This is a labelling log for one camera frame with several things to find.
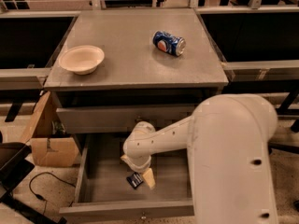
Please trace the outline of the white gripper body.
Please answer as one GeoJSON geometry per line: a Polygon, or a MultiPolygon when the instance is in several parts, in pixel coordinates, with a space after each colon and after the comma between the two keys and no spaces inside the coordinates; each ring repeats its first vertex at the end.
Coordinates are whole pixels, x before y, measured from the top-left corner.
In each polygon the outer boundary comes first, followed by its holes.
{"type": "Polygon", "coordinates": [[[150,168],[151,156],[143,158],[130,158],[126,164],[137,173],[144,173],[148,168],[150,168]]]}

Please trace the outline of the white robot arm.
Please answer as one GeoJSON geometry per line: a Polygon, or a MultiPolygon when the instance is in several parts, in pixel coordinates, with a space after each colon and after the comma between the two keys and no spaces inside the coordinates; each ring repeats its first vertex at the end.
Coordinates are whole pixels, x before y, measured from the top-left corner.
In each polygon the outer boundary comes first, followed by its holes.
{"type": "Polygon", "coordinates": [[[159,131],[137,123],[121,159],[152,188],[151,156],[185,148],[196,224],[278,224],[268,154],[277,126],[263,97],[216,95],[159,131]]]}

